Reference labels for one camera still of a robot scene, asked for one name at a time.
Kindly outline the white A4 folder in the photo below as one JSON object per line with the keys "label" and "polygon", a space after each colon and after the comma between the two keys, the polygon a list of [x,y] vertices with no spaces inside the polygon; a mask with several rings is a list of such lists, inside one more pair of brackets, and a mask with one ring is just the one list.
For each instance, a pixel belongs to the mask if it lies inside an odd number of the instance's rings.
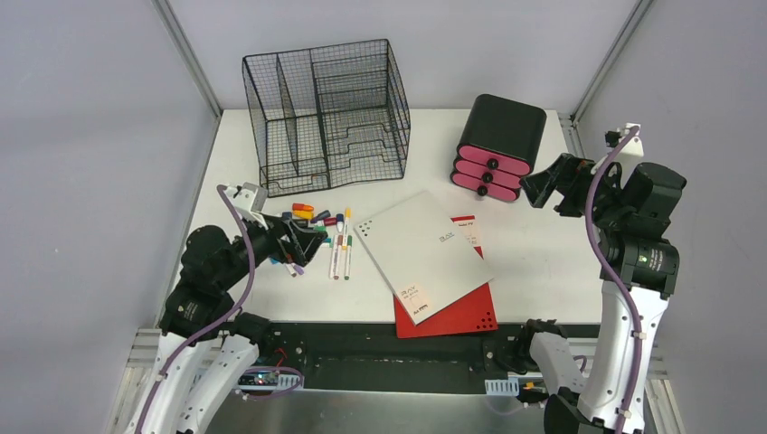
{"label": "white A4 folder", "polygon": [[357,219],[354,229],[415,325],[494,278],[489,265],[428,191]]}

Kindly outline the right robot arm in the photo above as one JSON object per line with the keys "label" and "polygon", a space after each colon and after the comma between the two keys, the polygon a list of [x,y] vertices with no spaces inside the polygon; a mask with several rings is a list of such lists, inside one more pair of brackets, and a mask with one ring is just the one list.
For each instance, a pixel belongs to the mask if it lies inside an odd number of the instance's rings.
{"label": "right robot arm", "polygon": [[665,233],[686,184],[684,176],[663,165],[641,163],[624,175],[618,163],[600,166],[570,154],[522,179],[535,208],[559,193],[559,215],[586,218],[601,265],[601,324],[588,374],[568,365],[564,338],[551,321],[529,321],[513,347],[518,366],[543,375],[549,392],[546,432],[645,429],[649,359],[679,272],[678,250]]}

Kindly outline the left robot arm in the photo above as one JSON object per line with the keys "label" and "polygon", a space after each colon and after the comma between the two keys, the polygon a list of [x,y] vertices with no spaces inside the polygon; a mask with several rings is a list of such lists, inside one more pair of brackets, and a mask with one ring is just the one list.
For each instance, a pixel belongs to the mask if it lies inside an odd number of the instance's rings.
{"label": "left robot arm", "polygon": [[151,377],[137,400],[128,433],[202,433],[239,377],[265,365],[276,342],[268,319],[242,313],[230,289],[251,285],[263,261],[305,267],[326,234],[267,216],[267,225],[241,220],[245,236],[228,238],[205,225],[190,233],[180,279],[165,302]]}

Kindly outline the red A4 folder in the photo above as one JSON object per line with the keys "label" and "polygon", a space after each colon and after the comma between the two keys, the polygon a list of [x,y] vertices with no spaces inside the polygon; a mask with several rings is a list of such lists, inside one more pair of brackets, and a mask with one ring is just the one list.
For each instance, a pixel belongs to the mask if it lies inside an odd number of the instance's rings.
{"label": "red A4 folder", "polygon": [[400,268],[393,287],[396,334],[403,339],[497,329],[476,217],[451,219],[455,228]]}

